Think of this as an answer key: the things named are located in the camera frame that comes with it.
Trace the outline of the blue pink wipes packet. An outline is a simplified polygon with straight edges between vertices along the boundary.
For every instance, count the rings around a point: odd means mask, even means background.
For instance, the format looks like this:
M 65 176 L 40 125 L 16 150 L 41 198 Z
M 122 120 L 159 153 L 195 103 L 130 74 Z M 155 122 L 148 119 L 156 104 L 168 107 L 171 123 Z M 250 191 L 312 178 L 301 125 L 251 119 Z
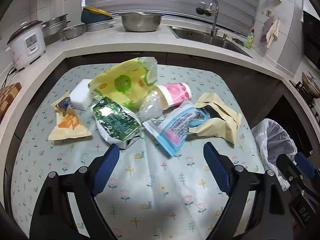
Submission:
M 191 134 L 189 128 L 197 127 L 208 119 L 208 114 L 196 108 L 191 101 L 185 100 L 167 115 L 143 122 L 143 126 L 173 156 Z

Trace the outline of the pink flower paper cup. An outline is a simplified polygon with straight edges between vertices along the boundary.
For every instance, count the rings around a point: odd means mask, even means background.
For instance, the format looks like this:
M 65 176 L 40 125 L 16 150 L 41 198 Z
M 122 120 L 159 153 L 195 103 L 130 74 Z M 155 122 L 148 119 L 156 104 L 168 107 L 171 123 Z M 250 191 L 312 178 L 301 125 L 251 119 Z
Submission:
M 169 83 L 156 85 L 155 89 L 159 92 L 159 100 L 163 109 L 180 105 L 184 100 L 191 100 L 192 93 L 186 83 Z

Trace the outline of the yellow green plastic bag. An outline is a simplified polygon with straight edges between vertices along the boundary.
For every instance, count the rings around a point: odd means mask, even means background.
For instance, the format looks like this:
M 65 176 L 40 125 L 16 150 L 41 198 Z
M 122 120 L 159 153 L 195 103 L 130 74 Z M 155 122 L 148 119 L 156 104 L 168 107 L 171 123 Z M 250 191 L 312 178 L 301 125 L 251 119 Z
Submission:
M 157 60 L 138 57 L 119 63 L 97 75 L 89 84 L 93 98 L 108 97 L 136 111 L 157 81 Z

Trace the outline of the trash bin with white liner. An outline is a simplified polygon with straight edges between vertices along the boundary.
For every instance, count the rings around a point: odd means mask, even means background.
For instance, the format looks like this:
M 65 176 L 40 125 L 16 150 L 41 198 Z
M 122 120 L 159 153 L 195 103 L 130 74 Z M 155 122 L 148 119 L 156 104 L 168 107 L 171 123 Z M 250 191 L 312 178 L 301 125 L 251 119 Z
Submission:
M 289 134 L 276 121 L 265 118 L 251 129 L 259 157 L 265 171 L 272 170 L 278 178 L 283 191 L 289 189 L 290 184 L 276 167 L 276 160 L 285 154 L 295 164 L 294 158 L 297 147 Z

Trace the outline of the chrome kitchen faucet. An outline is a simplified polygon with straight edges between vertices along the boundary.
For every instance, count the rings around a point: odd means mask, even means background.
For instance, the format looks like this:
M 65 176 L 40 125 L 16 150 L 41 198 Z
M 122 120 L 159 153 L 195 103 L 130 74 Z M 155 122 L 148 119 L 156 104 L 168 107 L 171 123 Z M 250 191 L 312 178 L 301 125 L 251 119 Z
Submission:
M 204 2 L 200 2 L 196 8 L 196 13 L 198 15 L 206 15 L 207 17 L 214 18 L 210 36 L 216 37 L 217 31 L 218 31 L 216 27 L 216 22 L 219 14 L 219 2 L 217 0 L 212 0 L 208 6 Z

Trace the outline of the cream wok with lid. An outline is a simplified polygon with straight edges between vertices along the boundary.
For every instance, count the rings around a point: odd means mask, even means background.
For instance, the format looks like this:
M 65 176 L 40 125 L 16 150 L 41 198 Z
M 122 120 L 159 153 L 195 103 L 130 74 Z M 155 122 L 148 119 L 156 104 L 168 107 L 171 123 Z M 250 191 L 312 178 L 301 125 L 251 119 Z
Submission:
M 306 90 L 315 98 L 320 98 L 320 90 L 317 84 L 315 83 L 315 78 L 312 76 L 312 74 L 309 72 L 310 76 L 306 75 L 304 72 L 302 72 L 302 83 Z

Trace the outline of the orange cream snack packet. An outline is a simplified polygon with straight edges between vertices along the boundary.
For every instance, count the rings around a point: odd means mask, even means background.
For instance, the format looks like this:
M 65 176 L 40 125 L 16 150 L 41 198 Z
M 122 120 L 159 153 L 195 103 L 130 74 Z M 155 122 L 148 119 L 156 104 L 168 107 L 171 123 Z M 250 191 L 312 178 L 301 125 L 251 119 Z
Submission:
M 56 113 L 56 126 L 50 133 L 49 140 L 77 139 L 92 135 L 73 109 L 69 92 L 53 102 L 51 106 Z

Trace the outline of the green silver foil packet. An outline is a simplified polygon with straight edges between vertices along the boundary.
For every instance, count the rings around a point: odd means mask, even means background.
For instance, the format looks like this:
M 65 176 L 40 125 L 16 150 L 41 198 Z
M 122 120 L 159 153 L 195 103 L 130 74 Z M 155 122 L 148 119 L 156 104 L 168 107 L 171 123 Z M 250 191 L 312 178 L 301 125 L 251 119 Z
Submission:
M 141 137 L 142 123 L 136 114 L 110 98 L 102 98 L 92 112 L 101 137 L 109 144 L 125 150 Z

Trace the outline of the green dish soap bottle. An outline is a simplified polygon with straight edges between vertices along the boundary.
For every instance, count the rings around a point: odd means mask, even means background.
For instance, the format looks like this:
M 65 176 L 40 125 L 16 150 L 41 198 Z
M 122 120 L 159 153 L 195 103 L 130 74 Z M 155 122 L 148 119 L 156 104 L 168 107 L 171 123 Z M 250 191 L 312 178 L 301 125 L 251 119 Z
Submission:
M 255 31 L 254 29 L 251 29 L 250 33 L 247 35 L 246 40 L 244 42 L 244 45 L 246 48 L 251 49 L 253 41 L 255 37 Z

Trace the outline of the wooden checkered cutting board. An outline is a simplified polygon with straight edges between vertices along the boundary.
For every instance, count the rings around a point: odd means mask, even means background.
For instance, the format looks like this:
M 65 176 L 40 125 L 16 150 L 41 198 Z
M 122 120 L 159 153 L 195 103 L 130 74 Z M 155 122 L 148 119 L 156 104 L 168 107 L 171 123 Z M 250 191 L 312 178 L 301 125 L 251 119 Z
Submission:
M 16 98 L 21 88 L 22 86 L 19 82 L 6 86 L 4 88 L 1 88 L 0 121 L 2 121 L 6 111 L 8 110 L 9 106 L 12 104 L 14 98 Z

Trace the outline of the hanging cream dish towel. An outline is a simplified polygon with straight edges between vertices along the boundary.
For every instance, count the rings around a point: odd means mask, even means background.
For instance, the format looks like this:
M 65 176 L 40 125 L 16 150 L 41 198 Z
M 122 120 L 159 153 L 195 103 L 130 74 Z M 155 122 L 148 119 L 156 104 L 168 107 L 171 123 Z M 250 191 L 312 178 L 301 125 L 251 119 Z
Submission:
M 280 20 L 277 18 L 266 34 L 266 48 L 270 48 L 272 42 L 278 39 Z

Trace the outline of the clear crumpled plastic bag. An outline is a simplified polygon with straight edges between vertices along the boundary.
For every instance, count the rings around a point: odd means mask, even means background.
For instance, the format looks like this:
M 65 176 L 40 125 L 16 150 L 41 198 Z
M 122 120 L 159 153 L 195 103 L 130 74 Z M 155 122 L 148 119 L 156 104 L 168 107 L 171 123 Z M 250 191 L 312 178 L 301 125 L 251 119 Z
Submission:
M 138 111 L 138 117 L 141 122 L 159 117 L 167 107 L 167 102 L 158 89 L 148 92 Z

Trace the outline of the stainless steel sink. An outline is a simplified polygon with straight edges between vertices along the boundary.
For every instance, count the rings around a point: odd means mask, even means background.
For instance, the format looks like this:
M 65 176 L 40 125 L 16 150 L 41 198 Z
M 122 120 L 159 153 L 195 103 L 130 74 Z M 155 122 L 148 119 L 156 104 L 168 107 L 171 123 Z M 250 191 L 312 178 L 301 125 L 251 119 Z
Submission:
M 219 48 L 224 48 L 241 55 L 252 58 L 248 53 L 246 53 L 239 46 L 235 45 L 232 41 L 229 40 L 228 35 L 224 34 L 223 37 L 211 37 L 209 34 L 182 27 L 169 26 L 170 31 L 175 35 L 176 38 L 181 38 L 185 40 L 200 42 L 204 44 L 209 44 Z

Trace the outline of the white rice cooker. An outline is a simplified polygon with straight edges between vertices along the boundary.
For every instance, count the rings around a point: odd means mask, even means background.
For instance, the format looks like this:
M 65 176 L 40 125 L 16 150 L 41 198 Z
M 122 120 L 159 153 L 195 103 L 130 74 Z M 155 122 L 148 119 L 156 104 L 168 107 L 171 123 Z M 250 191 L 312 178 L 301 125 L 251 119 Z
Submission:
M 23 22 L 7 42 L 12 63 L 16 70 L 27 68 L 41 57 L 46 49 L 42 31 L 42 21 Z

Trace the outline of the steel steamer pot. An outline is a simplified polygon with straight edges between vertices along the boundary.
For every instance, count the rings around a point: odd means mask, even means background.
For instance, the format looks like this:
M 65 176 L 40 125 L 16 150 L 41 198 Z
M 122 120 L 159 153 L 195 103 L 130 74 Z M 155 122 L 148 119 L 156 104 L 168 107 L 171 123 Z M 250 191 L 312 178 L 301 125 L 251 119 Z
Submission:
M 43 36 L 47 37 L 54 35 L 62 29 L 66 28 L 67 24 L 69 23 L 69 21 L 67 20 L 67 15 L 68 14 L 63 14 L 61 16 L 52 18 L 51 20 L 42 23 Z

